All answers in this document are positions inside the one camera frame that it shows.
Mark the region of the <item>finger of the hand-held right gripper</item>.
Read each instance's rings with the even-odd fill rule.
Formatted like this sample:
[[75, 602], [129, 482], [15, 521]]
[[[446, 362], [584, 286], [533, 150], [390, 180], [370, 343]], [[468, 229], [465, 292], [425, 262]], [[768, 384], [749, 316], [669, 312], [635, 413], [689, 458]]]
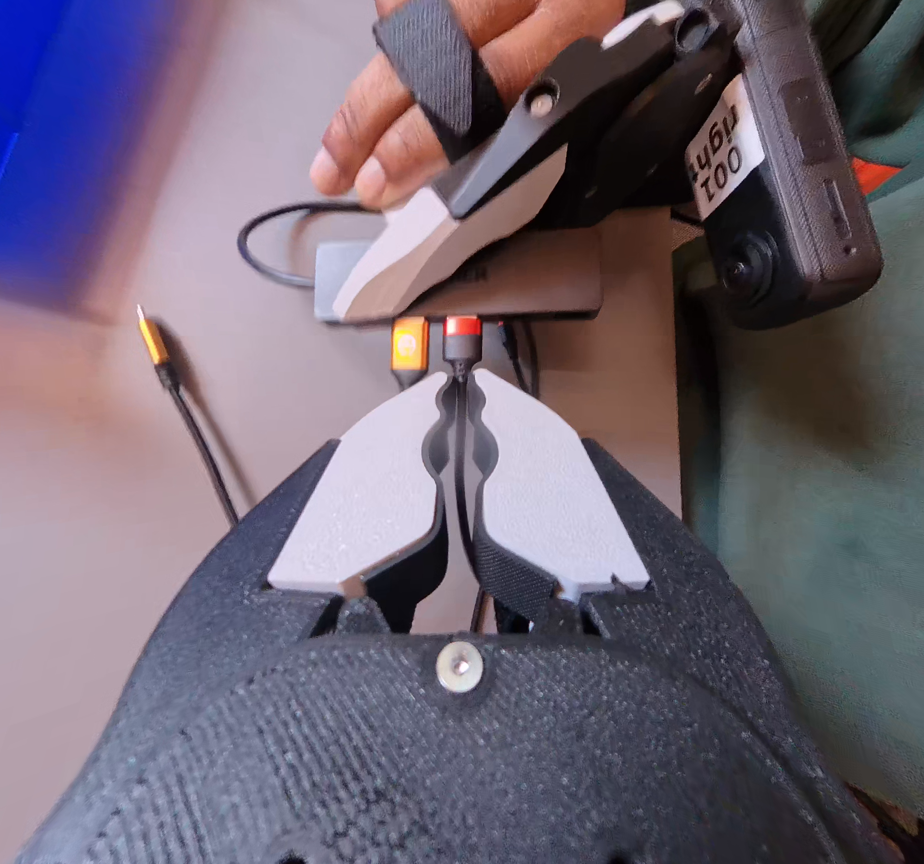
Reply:
[[392, 319], [486, 246], [515, 234], [539, 213], [566, 166], [557, 150], [465, 218], [456, 218], [434, 177], [400, 208], [359, 259], [334, 298], [341, 322]]

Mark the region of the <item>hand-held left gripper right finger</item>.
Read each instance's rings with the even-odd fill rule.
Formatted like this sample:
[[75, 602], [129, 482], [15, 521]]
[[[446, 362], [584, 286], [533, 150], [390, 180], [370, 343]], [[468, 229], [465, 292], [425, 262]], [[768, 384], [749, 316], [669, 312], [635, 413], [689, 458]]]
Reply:
[[486, 370], [470, 383], [477, 576], [497, 601], [579, 601], [650, 575], [577, 432]]

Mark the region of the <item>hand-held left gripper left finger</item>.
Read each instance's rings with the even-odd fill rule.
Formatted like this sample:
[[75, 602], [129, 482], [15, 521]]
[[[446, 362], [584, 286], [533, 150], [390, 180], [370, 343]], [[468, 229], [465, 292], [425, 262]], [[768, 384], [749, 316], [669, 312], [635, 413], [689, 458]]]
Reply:
[[359, 596], [375, 570], [439, 527], [448, 385], [447, 373], [433, 373], [342, 435], [269, 571], [270, 586]]

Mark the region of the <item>blue plastic bin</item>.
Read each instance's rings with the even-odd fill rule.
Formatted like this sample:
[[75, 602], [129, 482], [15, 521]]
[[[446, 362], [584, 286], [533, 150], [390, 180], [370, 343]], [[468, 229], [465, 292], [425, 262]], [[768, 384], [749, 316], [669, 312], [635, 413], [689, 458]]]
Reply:
[[107, 317], [224, 0], [2, 0], [2, 298]]

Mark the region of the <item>slim black usb hub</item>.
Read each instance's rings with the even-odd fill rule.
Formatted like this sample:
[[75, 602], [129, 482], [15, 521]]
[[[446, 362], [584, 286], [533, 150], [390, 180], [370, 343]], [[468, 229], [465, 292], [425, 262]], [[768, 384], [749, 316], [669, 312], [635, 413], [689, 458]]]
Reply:
[[401, 313], [440, 322], [475, 315], [593, 318], [603, 304], [603, 249], [594, 229], [519, 233], [481, 249]]

